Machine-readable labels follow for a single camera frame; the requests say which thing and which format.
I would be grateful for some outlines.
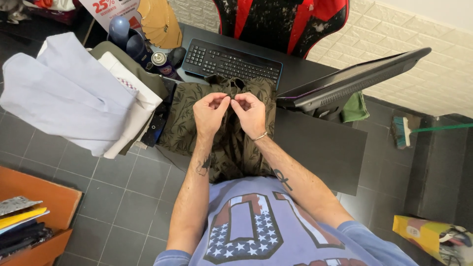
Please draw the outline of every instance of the keyboard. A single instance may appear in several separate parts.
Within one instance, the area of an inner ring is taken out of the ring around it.
[[[282,63],[218,44],[192,39],[182,64],[186,72],[200,76],[218,74],[226,78],[269,78],[278,84]]]

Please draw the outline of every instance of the spray can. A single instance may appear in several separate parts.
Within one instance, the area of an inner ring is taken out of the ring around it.
[[[156,52],[151,56],[151,62],[157,67],[159,72],[170,79],[181,80],[171,62],[163,52]]]

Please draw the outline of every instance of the bracelet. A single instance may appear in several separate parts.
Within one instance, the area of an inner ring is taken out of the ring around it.
[[[261,135],[261,136],[257,137],[256,139],[254,139],[254,140],[252,140],[252,141],[254,141],[254,142],[255,142],[255,141],[257,141],[258,139],[261,139],[261,138],[263,138],[263,137],[264,137],[264,136],[266,136],[267,134],[268,134],[268,132],[266,131],[266,132],[265,132],[263,135]]]

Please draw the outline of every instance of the tattoo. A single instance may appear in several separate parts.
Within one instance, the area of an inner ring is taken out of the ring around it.
[[[210,168],[210,154],[204,158],[204,163],[199,161],[199,165],[195,169],[195,172],[204,177],[209,172],[209,168]]]
[[[289,191],[292,191],[292,188],[288,185],[289,179],[284,178],[284,175],[281,173],[281,171],[275,169],[274,174],[276,175],[276,177],[279,179],[281,183],[284,183],[288,187]]]

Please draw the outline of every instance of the green broom handle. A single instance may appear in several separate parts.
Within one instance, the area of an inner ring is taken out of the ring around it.
[[[412,129],[412,133],[442,130],[442,129],[464,128],[464,127],[473,127],[473,124],[458,124],[458,125],[446,125],[446,126],[439,126],[439,127],[418,128],[418,129]]]

